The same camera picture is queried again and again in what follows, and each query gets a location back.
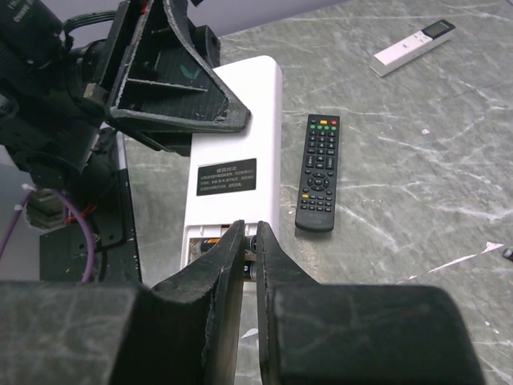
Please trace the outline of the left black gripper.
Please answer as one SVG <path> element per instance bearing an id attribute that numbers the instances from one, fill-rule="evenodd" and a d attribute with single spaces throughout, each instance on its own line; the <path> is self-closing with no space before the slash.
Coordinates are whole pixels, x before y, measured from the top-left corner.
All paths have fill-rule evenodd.
<path id="1" fill-rule="evenodd" d="M 189 156 L 192 135 L 242 132 L 251 112 L 214 71 L 220 40 L 188 17 L 188 1 L 123 1 L 116 11 L 68 20 L 111 21 L 108 36 L 71 50 L 76 105 L 156 151 Z"/>

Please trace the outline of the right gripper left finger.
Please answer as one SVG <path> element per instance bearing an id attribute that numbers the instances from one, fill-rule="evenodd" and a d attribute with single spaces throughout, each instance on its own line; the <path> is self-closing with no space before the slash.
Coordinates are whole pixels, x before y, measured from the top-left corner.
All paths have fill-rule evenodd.
<path id="1" fill-rule="evenodd" d="M 153 288 L 1 284 L 4 384 L 231 384 L 245 231 Z"/>

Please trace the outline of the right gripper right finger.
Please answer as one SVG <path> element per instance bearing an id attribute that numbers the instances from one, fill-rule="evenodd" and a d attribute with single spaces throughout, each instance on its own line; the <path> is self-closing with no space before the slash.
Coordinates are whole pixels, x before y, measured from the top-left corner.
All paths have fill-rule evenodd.
<path id="1" fill-rule="evenodd" d="M 256 235 L 261 378 L 265 384 L 482 384 L 453 298 L 435 286 L 321 284 Z"/>

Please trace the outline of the red white AC remote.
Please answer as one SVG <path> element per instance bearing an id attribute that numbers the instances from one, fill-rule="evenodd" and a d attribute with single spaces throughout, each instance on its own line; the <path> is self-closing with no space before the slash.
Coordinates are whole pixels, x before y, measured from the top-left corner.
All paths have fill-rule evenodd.
<path id="1" fill-rule="evenodd" d="M 257 56 L 215 72 L 250 110 L 245 130 L 195 134 L 186 196 L 180 265 L 195 239 L 222 237 L 235 221 L 246 237 L 264 221 L 280 230 L 282 74 L 275 59 Z"/>

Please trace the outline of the black TV remote control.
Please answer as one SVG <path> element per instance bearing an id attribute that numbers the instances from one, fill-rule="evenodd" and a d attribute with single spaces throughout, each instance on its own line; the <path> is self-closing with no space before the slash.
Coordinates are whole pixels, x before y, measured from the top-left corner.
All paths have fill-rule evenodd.
<path id="1" fill-rule="evenodd" d="M 308 115 L 295 217 L 298 229 L 314 233 L 333 230 L 340 137 L 339 116 Z"/>

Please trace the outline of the white slim remote control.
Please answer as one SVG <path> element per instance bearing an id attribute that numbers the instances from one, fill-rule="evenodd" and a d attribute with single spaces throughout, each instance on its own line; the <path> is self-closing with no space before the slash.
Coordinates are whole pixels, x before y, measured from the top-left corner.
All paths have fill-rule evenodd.
<path id="1" fill-rule="evenodd" d="M 442 45 L 452 37 L 454 31 L 454 24 L 440 19 L 375 54 L 370 68 L 378 76 L 384 77 Z"/>

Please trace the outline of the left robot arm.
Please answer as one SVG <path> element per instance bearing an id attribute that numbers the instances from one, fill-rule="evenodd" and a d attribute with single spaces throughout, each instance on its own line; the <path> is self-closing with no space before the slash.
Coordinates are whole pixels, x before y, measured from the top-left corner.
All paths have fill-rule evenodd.
<path id="1" fill-rule="evenodd" d="M 38 187 L 109 184 L 102 125 L 156 151 L 238 133 L 250 110 L 213 68 L 220 43 L 185 1 L 123 1 L 66 21 L 40 1 L 1 4 L 1 143 Z"/>

